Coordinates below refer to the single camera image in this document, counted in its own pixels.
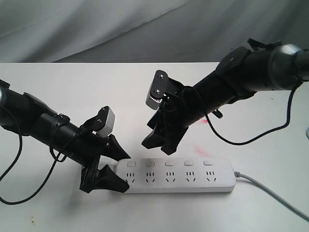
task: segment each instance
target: white power strip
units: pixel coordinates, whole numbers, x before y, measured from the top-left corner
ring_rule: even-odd
[[[126,193],[230,192],[236,184],[231,163],[218,157],[122,159],[116,174]]]

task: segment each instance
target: white tabletop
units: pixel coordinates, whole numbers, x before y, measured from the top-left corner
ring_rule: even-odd
[[[0,64],[0,79],[17,92],[29,92],[75,125],[109,105],[116,115],[113,134],[131,157],[166,157],[159,148],[141,145],[151,131],[154,111],[145,105],[157,69],[185,85],[194,85],[216,63],[177,64]],[[259,92],[249,100],[221,108],[210,116],[216,129],[233,141],[244,141],[285,122],[289,91]],[[235,169],[264,183],[309,214],[309,84],[295,94],[291,125],[252,144],[232,146],[218,139],[207,124],[190,126],[174,157],[223,156]],[[0,130],[0,172],[14,159],[17,135]],[[48,147],[24,138],[20,160],[0,184],[8,201],[33,193],[45,178],[52,157]],[[262,190],[238,181],[229,194],[125,195],[108,190],[79,190],[80,165],[57,164],[50,180],[31,201],[0,204],[1,231],[109,232],[307,232],[309,224]]]

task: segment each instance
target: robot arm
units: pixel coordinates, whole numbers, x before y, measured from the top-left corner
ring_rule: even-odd
[[[292,90],[309,80],[308,50],[280,42],[262,44],[249,39],[248,43],[253,51],[245,47],[235,49],[193,87],[186,87],[158,70],[146,104],[159,109],[147,124],[153,131],[142,145],[147,149],[161,147],[170,155],[188,127],[205,114],[221,118],[218,108],[222,105],[248,99],[258,91]]]
[[[21,135],[32,136],[50,146],[52,154],[55,149],[65,158],[69,157],[81,164],[80,189],[87,193],[94,189],[125,192],[129,188],[127,182],[119,178],[108,165],[98,169],[100,156],[117,161],[130,158],[115,136],[110,134],[115,115],[108,106],[77,127],[70,123],[69,117],[57,114],[31,94],[19,94],[9,87],[8,83],[0,81],[0,125],[4,129],[19,133],[16,120]]]

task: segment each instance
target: power cord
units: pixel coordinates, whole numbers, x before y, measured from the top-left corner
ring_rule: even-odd
[[[0,182],[1,180],[8,174],[8,172],[14,167],[14,165],[17,163],[18,159],[20,158],[20,155],[21,155],[21,152],[22,152],[22,149],[23,149],[23,137],[22,137],[22,133],[21,133],[21,130],[20,130],[20,127],[18,125],[18,122],[16,120],[16,118],[11,114],[10,111],[8,111],[7,109],[3,108],[0,106],[0,109],[4,110],[14,121],[15,125],[16,125],[16,128],[17,128],[17,132],[18,132],[18,138],[19,138],[19,149],[18,149],[18,153],[15,157],[15,159],[13,160],[13,162],[11,163],[11,165],[4,171],[4,173],[0,176]],[[54,130],[53,132],[53,135],[51,136],[51,141],[53,142],[54,141],[54,136],[56,134],[56,131],[61,127],[61,126],[64,126],[65,124],[63,125],[59,125],[57,126],[57,128]],[[33,197],[35,197],[40,191],[41,189],[44,187],[44,185],[46,184],[46,182],[48,181],[50,175],[52,174],[54,168],[55,168],[55,165],[57,162],[62,162],[62,160],[64,161],[65,157],[62,159],[62,160],[59,160],[59,157],[60,155],[62,154],[62,152],[64,152],[65,148],[70,144],[72,143],[74,140],[76,140],[78,137],[82,136],[83,134],[85,133],[88,133],[89,131],[86,130],[82,133],[79,133],[79,131],[76,133],[76,135],[74,137],[72,137],[63,147],[62,149],[58,152],[57,156],[54,157],[54,162],[46,176],[46,178],[44,179],[43,183],[39,186],[39,188],[29,197],[23,199],[23,200],[20,200],[20,201],[17,201],[17,202],[8,202],[6,200],[4,200],[2,197],[0,197],[0,202],[4,203],[4,204],[8,204],[8,205],[16,205],[16,204],[22,204],[22,203],[25,203],[29,200],[31,200]]]
[[[299,209],[297,209],[296,207],[292,206],[290,203],[288,203],[285,199],[283,199],[281,196],[279,196],[278,194],[276,194],[274,191],[270,190],[269,188],[267,188],[265,185],[261,184],[260,182],[258,182],[257,180],[253,179],[252,177],[249,177],[247,175],[244,175],[240,172],[234,172],[235,177],[236,178],[244,178],[247,179],[249,181],[251,181],[252,183],[254,183],[257,187],[259,187],[261,190],[265,191],[266,193],[268,193],[270,196],[272,196],[274,199],[276,199],[278,202],[280,202],[281,204],[283,204],[285,207],[287,207],[289,210],[291,210],[293,213],[295,213],[296,215],[300,216],[301,218],[303,218],[305,221],[309,222],[309,216],[304,214],[303,212],[301,212]]]
[[[207,119],[207,121],[208,121],[208,124],[209,124],[211,130],[213,131],[213,133],[214,133],[218,138],[220,138],[220,139],[223,140],[224,142],[226,142],[226,143],[228,143],[228,144],[231,144],[231,145],[246,145],[246,144],[249,144],[249,143],[254,142],[255,140],[257,140],[257,139],[259,139],[259,138],[261,138],[261,137],[263,137],[263,136],[265,136],[265,135],[267,135],[267,134],[270,134],[270,133],[272,133],[272,132],[279,131],[279,130],[282,130],[282,129],[288,127],[288,125],[290,124],[290,121],[291,121],[291,106],[292,106],[293,96],[294,96],[294,94],[295,94],[295,91],[296,91],[296,90],[298,89],[298,87],[300,87],[301,85],[302,85],[302,82],[299,82],[298,84],[296,84],[296,86],[295,86],[295,87],[291,90],[291,92],[290,92],[290,96],[289,96],[289,100],[288,100],[288,104],[287,104],[287,110],[286,110],[286,122],[285,122],[282,126],[279,126],[279,127],[276,127],[276,128],[270,129],[270,130],[267,130],[267,131],[265,131],[264,133],[262,133],[262,134],[260,134],[260,135],[258,135],[258,136],[256,136],[256,137],[254,137],[254,138],[252,138],[252,139],[250,139],[250,140],[247,140],[247,141],[245,141],[245,142],[236,143],[236,142],[232,142],[232,141],[230,141],[230,140],[227,140],[226,138],[224,138],[223,136],[221,136],[221,135],[215,130],[215,128],[214,128],[214,126],[212,125],[212,123],[211,123],[211,121],[210,121],[210,119],[209,119],[207,113],[204,112],[204,114],[205,114],[205,117],[206,117],[206,119]],[[193,87],[185,87],[185,88],[191,89],[191,90],[193,90],[193,91],[195,92],[195,94],[197,95],[197,97],[198,97],[198,99],[199,99],[201,105],[203,106],[203,109],[205,109],[205,107],[204,107],[204,102],[203,102],[203,100],[202,100],[200,94],[199,94]]]

